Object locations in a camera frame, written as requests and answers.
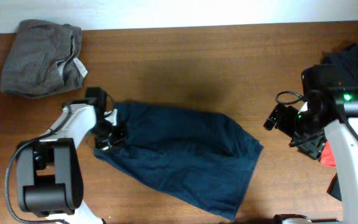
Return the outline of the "dark blue shorts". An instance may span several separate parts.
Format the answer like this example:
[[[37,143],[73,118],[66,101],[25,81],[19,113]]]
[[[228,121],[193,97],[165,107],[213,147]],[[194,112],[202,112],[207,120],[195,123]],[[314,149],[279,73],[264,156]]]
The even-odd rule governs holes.
[[[95,156],[144,185],[233,220],[263,149],[230,117],[116,103],[112,146]]]

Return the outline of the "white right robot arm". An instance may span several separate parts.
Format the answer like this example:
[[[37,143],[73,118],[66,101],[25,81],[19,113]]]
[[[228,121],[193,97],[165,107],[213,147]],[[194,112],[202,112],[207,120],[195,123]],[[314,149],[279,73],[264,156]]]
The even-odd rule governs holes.
[[[343,223],[358,223],[358,83],[333,64],[301,74],[303,94],[277,100],[264,128],[290,137],[290,147],[320,159],[330,146],[336,163]]]

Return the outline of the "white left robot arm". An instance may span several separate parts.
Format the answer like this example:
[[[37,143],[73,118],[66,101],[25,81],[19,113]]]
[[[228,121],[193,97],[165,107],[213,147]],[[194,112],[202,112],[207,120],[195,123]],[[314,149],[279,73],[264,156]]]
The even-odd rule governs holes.
[[[41,136],[22,141],[6,169],[5,200],[12,217],[25,223],[12,209],[9,197],[11,169],[16,168],[19,208],[34,214],[36,223],[104,223],[83,199],[84,185],[76,150],[87,134],[94,149],[109,152],[120,143],[114,137],[117,110],[113,98],[100,87],[89,87],[85,97],[63,104],[62,114]]]

